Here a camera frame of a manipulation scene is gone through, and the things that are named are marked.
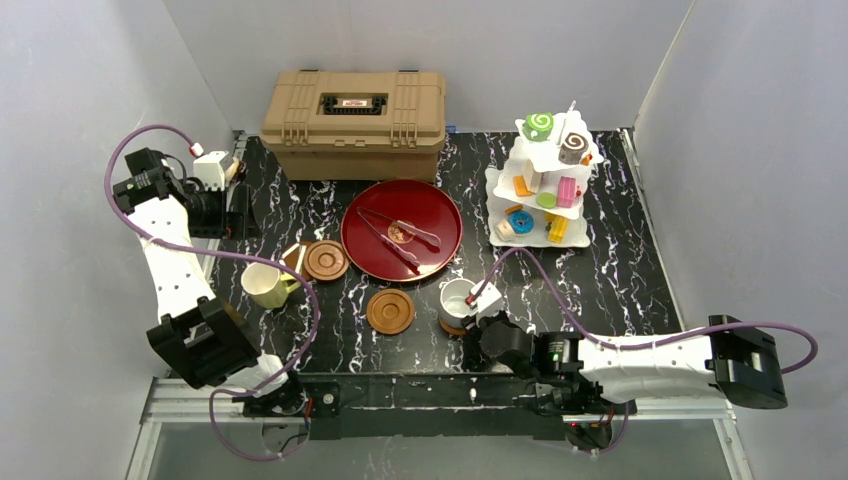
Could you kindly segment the white toy cake slice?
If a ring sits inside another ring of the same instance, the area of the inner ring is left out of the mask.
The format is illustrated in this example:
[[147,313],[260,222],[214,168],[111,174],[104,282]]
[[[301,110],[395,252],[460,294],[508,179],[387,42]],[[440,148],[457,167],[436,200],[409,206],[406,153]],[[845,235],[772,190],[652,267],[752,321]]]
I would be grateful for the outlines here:
[[522,167],[522,176],[524,177],[528,188],[531,189],[534,194],[538,193],[544,178],[544,173],[536,171],[531,160],[527,160],[524,163],[524,166]]

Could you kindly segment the green swirl roll cake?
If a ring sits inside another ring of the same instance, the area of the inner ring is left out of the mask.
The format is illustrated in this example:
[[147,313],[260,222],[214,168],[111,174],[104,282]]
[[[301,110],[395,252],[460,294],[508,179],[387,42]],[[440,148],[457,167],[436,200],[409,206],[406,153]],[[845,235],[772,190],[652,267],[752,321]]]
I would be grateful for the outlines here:
[[555,119],[552,113],[532,113],[525,117],[521,131],[531,142],[544,142],[549,138],[554,124]]

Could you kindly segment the blue toy donut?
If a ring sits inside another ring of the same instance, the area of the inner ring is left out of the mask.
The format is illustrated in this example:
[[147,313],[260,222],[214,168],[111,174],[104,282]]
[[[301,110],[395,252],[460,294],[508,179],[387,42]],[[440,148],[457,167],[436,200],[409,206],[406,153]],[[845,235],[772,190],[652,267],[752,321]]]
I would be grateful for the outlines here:
[[528,235],[535,227],[533,216],[524,210],[510,213],[506,220],[516,236]]

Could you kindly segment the white grey mug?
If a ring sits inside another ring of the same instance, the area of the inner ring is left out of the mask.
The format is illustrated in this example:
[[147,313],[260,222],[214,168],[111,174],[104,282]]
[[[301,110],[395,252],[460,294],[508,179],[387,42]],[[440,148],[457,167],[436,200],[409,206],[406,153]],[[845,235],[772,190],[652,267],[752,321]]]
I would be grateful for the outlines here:
[[475,284],[471,280],[457,278],[449,280],[440,290],[438,319],[453,327],[462,327],[461,321],[472,316],[465,303],[469,289]]

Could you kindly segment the yellow green mug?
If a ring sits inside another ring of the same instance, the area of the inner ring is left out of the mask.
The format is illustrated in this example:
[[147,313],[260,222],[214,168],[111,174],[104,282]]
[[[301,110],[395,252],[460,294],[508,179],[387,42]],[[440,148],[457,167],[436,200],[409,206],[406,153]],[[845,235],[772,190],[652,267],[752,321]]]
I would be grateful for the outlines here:
[[241,286],[251,299],[267,310],[282,308],[301,284],[291,275],[265,264],[249,264],[241,275]]

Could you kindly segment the yellow toy cake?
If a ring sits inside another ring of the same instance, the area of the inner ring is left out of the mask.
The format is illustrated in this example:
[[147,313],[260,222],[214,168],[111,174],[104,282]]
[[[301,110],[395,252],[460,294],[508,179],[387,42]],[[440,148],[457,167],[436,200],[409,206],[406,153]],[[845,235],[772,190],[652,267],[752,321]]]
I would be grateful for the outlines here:
[[565,239],[570,220],[566,217],[553,214],[547,215],[546,220],[548,241],[554,244],[562,244]]

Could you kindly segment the white tiered cake stand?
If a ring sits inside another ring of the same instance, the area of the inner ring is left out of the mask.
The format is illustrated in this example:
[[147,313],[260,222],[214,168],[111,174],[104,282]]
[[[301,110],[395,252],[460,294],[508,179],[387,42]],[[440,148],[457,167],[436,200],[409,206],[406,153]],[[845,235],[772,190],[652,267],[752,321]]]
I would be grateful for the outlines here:
[[586,248],[590,179],[604,157],[582,114],[538,112],[515,121],[500,169],[488,168],[489,241],[496,247]]

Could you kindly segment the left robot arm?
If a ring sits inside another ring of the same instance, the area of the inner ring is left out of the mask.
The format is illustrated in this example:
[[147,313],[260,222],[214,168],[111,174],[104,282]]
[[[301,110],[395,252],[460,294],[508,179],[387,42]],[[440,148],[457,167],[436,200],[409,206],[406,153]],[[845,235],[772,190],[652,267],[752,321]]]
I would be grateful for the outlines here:
[[193,162],[176,178],[174,157],[143,148],[125,157],[130,178],[113,187],[119,212],[145,230],[139,241],[156,289],[152,349],[188,385],[236,385],[268,395],[289,380],[276,355],[261,353],[244,317],[210,286],[192,240],[249,238],[259,230],[246,185],[228,186],[238,170],[226,151]]

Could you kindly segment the tan plastic toolbox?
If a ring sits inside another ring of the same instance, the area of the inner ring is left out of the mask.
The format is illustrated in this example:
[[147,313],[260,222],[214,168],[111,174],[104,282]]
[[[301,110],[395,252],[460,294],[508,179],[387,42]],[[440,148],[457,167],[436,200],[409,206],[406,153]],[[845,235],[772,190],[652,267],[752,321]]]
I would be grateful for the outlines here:
[[434,72],[283,72],[259,132],[292,181],[435,181],[447,130]]

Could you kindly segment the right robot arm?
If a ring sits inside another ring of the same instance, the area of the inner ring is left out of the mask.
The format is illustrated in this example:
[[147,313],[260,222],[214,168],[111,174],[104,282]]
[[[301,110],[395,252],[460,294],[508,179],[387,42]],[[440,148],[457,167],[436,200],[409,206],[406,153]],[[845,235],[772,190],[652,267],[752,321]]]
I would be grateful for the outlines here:
[[482,353],[527,381],[525,404],[540,415],[620,413],[639,399],[715,397],[749,409],[787,406],[776,342],[734,317],[713,315],[710,332],[606,337],[576,331],[530,334],[504,313],[473,321]]

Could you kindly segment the wooden coaster stack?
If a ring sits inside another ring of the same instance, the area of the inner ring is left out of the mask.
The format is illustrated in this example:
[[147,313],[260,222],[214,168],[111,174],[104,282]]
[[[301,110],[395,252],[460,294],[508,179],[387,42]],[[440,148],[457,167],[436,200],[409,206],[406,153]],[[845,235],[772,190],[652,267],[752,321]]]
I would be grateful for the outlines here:
[[290,245],[281,260],[307,281],[336,280],[350,265],[342,245],[333,240],[301,241]]

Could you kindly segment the white round toy mochi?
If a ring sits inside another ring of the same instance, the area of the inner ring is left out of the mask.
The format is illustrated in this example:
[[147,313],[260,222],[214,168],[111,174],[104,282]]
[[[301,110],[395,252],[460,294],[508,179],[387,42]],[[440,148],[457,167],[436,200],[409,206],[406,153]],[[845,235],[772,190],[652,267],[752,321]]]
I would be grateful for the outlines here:
[[516,232],[507,219],[501,220],[495,226],[494,233],[503,242],[511,242],[516,238]]

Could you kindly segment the orange round toy biscuit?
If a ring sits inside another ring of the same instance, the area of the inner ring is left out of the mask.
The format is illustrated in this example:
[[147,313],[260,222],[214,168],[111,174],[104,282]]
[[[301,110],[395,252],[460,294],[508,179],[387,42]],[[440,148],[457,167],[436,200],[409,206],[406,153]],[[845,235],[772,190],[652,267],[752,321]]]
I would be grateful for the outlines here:
[[523,210],[523,205],[521,205],[521,204],[516,204],[516,205],[513,205],[513,206],[510,206],[510,207],[506,208],[506,209],[504,210],[504,213],[505,213],[505,215],[507,215],[507,216],[508,216],[508,215],[510,215],[510,214],[512,214],[512,213],[515,213],[515,212],[518,212],[518,211],[521,211],[521,210]]

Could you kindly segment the pink toy cake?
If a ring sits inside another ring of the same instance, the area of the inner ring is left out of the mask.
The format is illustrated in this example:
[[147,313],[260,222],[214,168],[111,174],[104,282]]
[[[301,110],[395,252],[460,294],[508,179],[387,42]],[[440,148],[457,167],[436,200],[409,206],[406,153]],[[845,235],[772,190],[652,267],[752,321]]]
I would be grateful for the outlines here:
[[571,208],[579,195],[578,183],[574,177],[561,176],[557,187],[557,206]]

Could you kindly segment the orange toy cake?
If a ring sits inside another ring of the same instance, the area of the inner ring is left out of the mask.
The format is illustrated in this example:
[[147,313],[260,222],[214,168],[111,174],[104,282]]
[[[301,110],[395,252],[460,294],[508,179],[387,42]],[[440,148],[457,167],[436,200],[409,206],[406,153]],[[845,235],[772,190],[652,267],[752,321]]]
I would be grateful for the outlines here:
[[525,179],[522,175],[517,175],[513,177],[513,188],[515,195],[518,197],[527,197],[534,194],[534,192],[528,188]]

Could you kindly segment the pink handled metal tongs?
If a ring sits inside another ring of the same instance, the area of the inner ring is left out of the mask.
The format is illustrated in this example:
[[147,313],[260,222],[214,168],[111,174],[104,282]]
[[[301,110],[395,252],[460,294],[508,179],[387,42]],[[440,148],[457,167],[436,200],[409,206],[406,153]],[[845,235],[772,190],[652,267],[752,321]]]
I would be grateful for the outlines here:
[[358,207],[356,214],[365,226],[389,250],[413,269],[420,267],[421,261],[413,252],[404,247],[405,244],[417,240],[425,244],[432,251],[441,250],[442,240],[439,235],[418,228],[408,221],[395,219],[386,214],[363,207]]

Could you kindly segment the brown swirl roll cake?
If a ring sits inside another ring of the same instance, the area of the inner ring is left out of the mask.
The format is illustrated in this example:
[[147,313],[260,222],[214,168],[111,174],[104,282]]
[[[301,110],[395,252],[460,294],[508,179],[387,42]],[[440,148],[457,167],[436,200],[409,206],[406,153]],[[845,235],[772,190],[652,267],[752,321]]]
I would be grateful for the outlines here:
[[564,165],[585,165],[590,154],[591,138],[579,132],[566,134],[560,142],[558,160]]

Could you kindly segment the green toy macaron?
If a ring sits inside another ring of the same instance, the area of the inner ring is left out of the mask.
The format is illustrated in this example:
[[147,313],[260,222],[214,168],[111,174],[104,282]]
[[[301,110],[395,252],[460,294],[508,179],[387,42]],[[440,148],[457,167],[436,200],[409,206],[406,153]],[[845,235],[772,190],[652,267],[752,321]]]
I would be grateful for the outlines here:
[[544,209],[552,209],[558,206],[558,197],[549,192],[540,192],[536,195],[536,203]]

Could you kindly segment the red round tray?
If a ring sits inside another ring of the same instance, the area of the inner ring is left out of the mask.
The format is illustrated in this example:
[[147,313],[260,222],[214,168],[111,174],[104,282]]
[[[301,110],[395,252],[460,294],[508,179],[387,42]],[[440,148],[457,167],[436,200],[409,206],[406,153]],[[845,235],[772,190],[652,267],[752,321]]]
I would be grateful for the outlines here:
[[[413,269],[389,250],[359,219],[358,207],[368,208],[441,237],[440,251],[413,240],[404,247],[421,266]],[[437,187],[416,180],[391,180],[366,188],[354,197],[343,216],[341,243],[350,261],[364,273],[389,282],[414,282],[436,274],[456,255],[463,223],[453,200]]]

